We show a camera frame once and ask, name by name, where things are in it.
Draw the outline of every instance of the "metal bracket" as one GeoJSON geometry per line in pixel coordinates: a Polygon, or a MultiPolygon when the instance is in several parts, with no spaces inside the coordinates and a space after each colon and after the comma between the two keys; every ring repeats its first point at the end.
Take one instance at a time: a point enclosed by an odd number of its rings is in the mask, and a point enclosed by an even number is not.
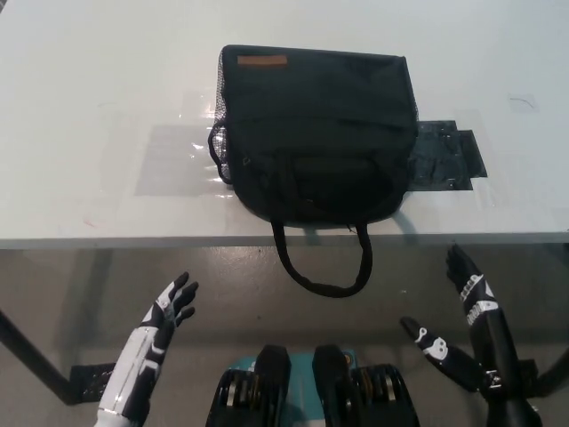
{"type": "Polygon", "coordinates": [[[71,368],[69,382],[76,390],[80,403],[98,402],[102,398],[108,380],[115,369],[114,363],[75,366],[71,368]]]}

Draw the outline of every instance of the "table leg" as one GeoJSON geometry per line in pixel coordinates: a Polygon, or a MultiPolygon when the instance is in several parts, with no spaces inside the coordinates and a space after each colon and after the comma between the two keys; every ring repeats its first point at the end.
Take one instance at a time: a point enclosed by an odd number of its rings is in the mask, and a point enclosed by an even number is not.
{"type": "Polygon", "coordinates": [[[99,401],[114,364],[72,367],[68,380],[0,310],[0,342],[66,405],[99,401]]]}

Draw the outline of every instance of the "bag handle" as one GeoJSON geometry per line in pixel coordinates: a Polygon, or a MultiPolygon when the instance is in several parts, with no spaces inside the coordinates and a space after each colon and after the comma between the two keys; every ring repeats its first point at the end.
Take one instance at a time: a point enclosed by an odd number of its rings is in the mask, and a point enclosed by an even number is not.
{"type": "Polygon", "coordinates": [[[356,282],[350,287],[341,287],[335,285],[326,285],[322,283],[311,282],[308,278],[302,276],[294,267],[288,256],[286,248],[285,226],[282,222],[271,221],[273,226],[273,235],[275,236],[276,251],[281,263],[286,272],[293,278],[299,285],[304,287],[307,291],[328,298],[347,298],[357,294],[361,291],[372,274],[373,266],[373,251],[370,237],[367,234],[367,224],[359,223],[356,225],[357,238],[362,247],[362,261],[359,265],[359,272],[357,273],[356,282]]]}
{"type": "MultiPolygon", "coordinates": [[[[407,178],[406,174],[401,173],[396,168],[392,167],[393,159],[386,159],[381,156],[381,153],[366,153],[365,158],[369,158],[376,168],[378,180],[387,178],[390,180],[392,190],[388,196],[383,199],[378,205],[374,206],[368,211],[358,214],[359,220],[354,220],[354,215],[351,218],[343,218],[341,214],[328,212],[320,207],[310,203],[301,197],[298,191],[298,185],[293,170],[293,155],[291,153],[279,152],[275,155],[276,168],[278,170],[278,186],[281,189],[286,202],[294,205],[294,210],[301,213],[308,218],[315,220],[327,220],[338,223],[356,223],[357,238],[362,247],[362,261],[360,262],[359,272],[357,273],[356,281],[352,286],[340,287],[334,285],[327,285],[322,283],[314,283],[308,278],[302,276],[294,267],[288,255],[286,247],[285,226],[282,222],[278,221],[275,217],[271,219],[273,227],[273,235],[275,237],[276,250],[281,263],[286,272],[293,278],[299,285],[313,294],[326,296],[329,298],[347,298],[357,294],[367,284],[373,267],[373,250],[372,243],[367,232],[367,219],[371,216],[386,217],[392,214],[397,207],[401,204],[403,195],[407,191],[407,178]]],[[[300,153],[299,156],[306,156],[307,153],[300,153]]],[[[325,157],[321,153],[315,153],[315,157],[325,157]]]]}

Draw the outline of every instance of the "bag strap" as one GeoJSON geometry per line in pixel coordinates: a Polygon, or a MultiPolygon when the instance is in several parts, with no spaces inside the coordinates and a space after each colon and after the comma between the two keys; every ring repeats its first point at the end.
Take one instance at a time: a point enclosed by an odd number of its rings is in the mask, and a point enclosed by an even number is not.
{"type": "Polygon", "coordinates": [[[362,247],[362,261],[360,262],[359,272],[357,273],[356,282],[350,287],[340,287],[334,285],[326,285],[322,283],[314,283],[309,279],[302,276],[291,263],[286,248],[285,226],[282,222],[271,221],[273,226],[273,234],[275,236],[276,250],[281,263],[286,272],[293,278],[299,285],[304,287],[307,291],[329,298],[347,298],[357,294],[361,291],[372,274],[373,266],[373,251],[370,237],[367,234],[367,224],[359,223],[356,225],[357,238],[362,247]]]}

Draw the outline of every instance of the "robot finger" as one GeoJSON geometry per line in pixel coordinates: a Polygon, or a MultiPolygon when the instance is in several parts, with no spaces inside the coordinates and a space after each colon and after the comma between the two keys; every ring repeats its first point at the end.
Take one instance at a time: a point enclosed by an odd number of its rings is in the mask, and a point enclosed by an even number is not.
{"type": "Polygon", "coordinates": [[[176,316],[176,326],[181,325],[181,322],[183,322],[187,318],[191,318],[195,312],[196,309],[194,307],[189,307],[183,310],[178,316],[176,316]]]}

